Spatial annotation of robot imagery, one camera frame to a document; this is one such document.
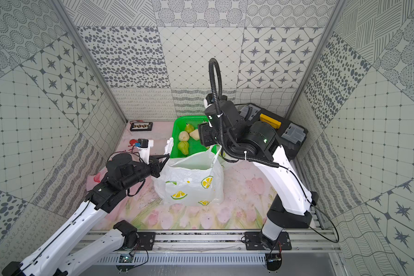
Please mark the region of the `white plastic bag lemon print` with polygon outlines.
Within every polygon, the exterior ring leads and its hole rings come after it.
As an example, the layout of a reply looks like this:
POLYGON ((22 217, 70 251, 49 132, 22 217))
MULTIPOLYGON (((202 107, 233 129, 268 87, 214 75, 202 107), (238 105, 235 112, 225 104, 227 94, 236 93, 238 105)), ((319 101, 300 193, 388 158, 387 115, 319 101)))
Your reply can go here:
POLYGON ((218 205, 224 200, 224 172, 219 161, 221 147, 185 158, 172 158, 154 179, 155 192, 166 205, 187 207, 218 205))

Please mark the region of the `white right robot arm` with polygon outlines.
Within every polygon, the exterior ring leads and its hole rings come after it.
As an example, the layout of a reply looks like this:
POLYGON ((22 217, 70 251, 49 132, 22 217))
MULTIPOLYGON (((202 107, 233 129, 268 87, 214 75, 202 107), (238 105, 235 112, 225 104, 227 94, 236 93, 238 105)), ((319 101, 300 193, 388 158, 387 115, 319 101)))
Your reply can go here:
POLYGON ((197 132, 208 149, 166 164, 155 180, 156 193, 166 205, 212 207, 224 201, 224 169, 220 163, 227 154, 228 163, 247 161, 270 181, 277 196, 262 227, 262 240, 273 246, 281 232, 290 228, 308 228, 309 212, 317 200, 296 176, 284 148, 284 138, 267 122, 244 118, 231 101, 221 100, 219 108, 209 105, 207 122, 197 132))

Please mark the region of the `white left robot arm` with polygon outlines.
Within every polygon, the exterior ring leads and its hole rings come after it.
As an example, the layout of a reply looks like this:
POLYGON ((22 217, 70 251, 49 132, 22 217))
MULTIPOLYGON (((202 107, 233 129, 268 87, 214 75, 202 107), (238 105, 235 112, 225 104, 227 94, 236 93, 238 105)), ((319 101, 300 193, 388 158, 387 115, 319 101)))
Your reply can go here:
POLYGON ((76 276, 106 254, 120 248, 139 248, 138 230, 122 220, 112 230, 76 253, 82 238, 123 199, 132 197, 130 188, 143 187, 148 177, 159 178, 170 156, 152 155, 133 160, 133 154, 122 152, 107 163, 100 183, 88 192, 74 214, 38 249, 21 262, 10 262, 4 276, 76 276))

